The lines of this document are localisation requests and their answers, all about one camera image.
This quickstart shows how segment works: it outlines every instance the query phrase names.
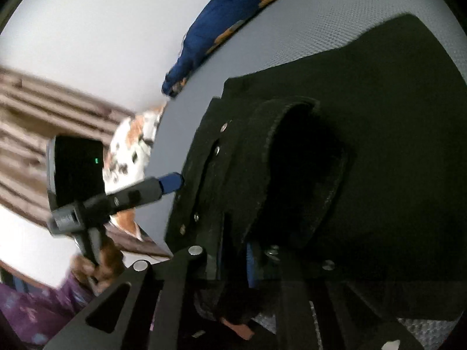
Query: metal rivet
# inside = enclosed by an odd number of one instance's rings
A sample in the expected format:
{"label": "metal rivet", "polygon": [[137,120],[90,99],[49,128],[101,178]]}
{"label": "metal rivet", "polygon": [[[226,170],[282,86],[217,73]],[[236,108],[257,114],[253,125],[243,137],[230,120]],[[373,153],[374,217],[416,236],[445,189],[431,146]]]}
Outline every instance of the metal rivet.
{"label": "metal rivet", "polygon": [[195,334],[192,335],[193,338],[200,338],[203,334],[206,334],[204,330],[199,330]]}
{"label": "metal rivet", "polygon": [[145,260],[137,260],[135,264],[133,264],[133,268],[136,271],[144,271],[148,268],[148,262]]}
{"label": "metal rivet", "polygon": [[332,271],[334,268],[336,268],[336,264],[331,259],[323,262],[323,270]]}
{"label": "metal rivet", "polygon": [[277,251],[279,249],[279,246],[273,245],[271,248],[267,251],[267,254],[269,255],[277,255],[279,252]]}
{"label": "metal rivet", "polygon": [[188,249],[190,255],[199,255],[203,252],[203,248],[201,246],[192,246]]}

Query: purple patterned fabric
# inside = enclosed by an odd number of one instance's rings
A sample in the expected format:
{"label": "purple patterned fabric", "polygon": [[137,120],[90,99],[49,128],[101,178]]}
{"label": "purple patterned fabric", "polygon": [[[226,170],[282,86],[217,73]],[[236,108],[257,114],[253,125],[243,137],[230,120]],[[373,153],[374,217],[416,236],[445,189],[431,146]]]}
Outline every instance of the purple patterned fabric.
{"label": "purple patterned fabric", "polygon": [[0,284],[0,310],[20,340],[32,345],[46,344],[93,297],[71,272],[60,289],[39,293],[18,293]]}

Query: device screen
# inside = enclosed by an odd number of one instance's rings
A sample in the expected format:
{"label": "device screen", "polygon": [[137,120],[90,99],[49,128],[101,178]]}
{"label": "device screen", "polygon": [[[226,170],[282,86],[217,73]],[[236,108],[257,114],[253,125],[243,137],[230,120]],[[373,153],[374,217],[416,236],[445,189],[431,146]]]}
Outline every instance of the device screen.
{"label": "device screen", "polygon": [[103,152],[104,146],[100,141],[73,136],[55,137],[53,151],[48,153],[49,203],[52,210],[74,201],[84,202],[105,192]]}

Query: white wall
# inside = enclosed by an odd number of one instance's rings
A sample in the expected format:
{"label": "white wall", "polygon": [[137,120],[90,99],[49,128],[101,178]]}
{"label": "white wall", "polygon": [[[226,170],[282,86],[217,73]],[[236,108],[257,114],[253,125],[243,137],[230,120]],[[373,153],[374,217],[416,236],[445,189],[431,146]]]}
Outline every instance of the white wall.
{"label": "white wall", "polygon": [[[0,205],[0,259],[24,275],[52,287],[61,285],[69,263],[78,252],[69,238],[53,238],[46,229],[37,226]],[[132,265],[138,259],[151,264],[151,257],[124,252],[124,263]]]}
{"label": "white wall", "polygon": [[[0,35],[0,64],[135,111],[161,98],[165,73],[209,0],[24,0]],[[0,259],[57,286],[76,248],[0,206]],[[139,256],[127,255],[128,263]]]}

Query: white ceiling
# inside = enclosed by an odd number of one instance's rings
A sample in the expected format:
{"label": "white ceiling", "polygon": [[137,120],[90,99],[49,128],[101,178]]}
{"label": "white ceiling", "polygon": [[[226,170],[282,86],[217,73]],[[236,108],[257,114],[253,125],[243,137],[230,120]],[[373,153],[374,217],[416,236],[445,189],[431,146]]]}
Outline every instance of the white ceiling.
{"label": "white ceiling", "polygon": [[128,109],[161,97],[185,33],[209,0],[24,0],[0,64]]}

